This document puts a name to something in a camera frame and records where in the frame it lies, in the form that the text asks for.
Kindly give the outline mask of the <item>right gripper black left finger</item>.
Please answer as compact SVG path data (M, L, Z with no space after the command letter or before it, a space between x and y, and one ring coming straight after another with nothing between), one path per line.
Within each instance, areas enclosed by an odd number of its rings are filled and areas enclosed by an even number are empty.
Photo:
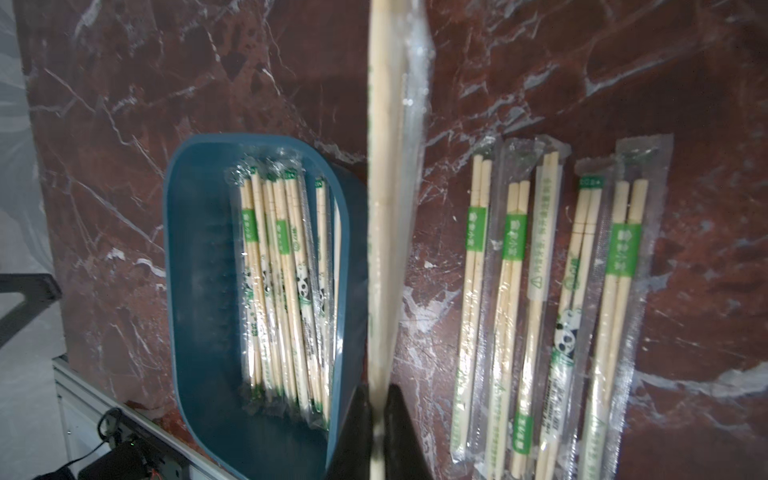
M369 386L359 384L352 395L326 480L369 480L373 448L373 409Z

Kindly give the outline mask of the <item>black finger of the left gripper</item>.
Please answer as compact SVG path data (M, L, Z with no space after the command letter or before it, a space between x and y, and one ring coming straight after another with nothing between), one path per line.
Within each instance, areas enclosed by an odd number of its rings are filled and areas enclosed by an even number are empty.
M1 347L62 298L59 284L49 273L2 274L1 293L22 296L21 302L1 317Z

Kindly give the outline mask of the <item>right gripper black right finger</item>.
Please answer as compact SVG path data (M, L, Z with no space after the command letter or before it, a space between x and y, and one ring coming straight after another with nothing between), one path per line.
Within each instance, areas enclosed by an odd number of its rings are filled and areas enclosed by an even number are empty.
M403 393L390 384L384 409L384 460L387 480L432 480Z

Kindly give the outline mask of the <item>teal storage box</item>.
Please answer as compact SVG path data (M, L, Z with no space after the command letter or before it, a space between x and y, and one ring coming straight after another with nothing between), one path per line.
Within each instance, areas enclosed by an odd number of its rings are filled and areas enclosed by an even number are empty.
M227 173L247 156L297 153L308 177L322 176L341 216L338 404L322 432L303 422L250 414L240 395L234 215ZM189 138L165 175L163 215L173 379L197 443L241 479L320 479L333 456L363 370L367 334L367 192L351 172L287 136L219 133Z

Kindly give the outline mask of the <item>chopstick pair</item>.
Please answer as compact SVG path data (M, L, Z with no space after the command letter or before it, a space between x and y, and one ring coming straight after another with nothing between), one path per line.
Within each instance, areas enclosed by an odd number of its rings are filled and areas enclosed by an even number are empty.
M579 160L575 213L565 259L561 293L546 384L534 477L554 479L561 449L571 434L577 399L578 362L585 351L580 339L592 270L603 192L614 173L615 156Z
M386 476L385 405L402 313L432 43L420 1L374 1L368 45L368 332L372 449L367 473Z
M502 479L505 475L530 177L539 153L532 139L509 139L499 147L491 174L485 259L485 407L481 410L485 425L478 429L475 465L479 479Z
M616 475L673 149L671 134L620 139L606 167L613 199L599 230L596 277L603 285L578 456L570 467L577 479Z
M533 445L535 404L538 394L537 367L542 350L541 335L548 299L551 263L560 200L561 148L548 135L535 138L541 149L535 172L533 224L531 230L526 304L526 342L520 373L512 433L510 473L514 479L528 477L528 460Z
M450 432L450 454L455 463L464 461L467 456L487 214L496 143L494 137L486 136L472 151L470 201L465 234L465 273Z

